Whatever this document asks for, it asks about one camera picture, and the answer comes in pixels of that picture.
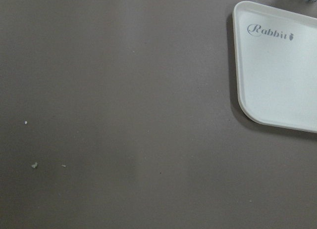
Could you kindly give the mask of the beige rectangular tray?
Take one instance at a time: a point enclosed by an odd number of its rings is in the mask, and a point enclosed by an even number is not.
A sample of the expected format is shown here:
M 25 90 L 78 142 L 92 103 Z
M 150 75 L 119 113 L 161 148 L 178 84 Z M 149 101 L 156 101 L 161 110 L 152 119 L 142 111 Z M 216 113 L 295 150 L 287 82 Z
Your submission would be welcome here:
M 317 20 L 251 1 L 235 5 L 238 102 L 254 122 L 317 130 Z

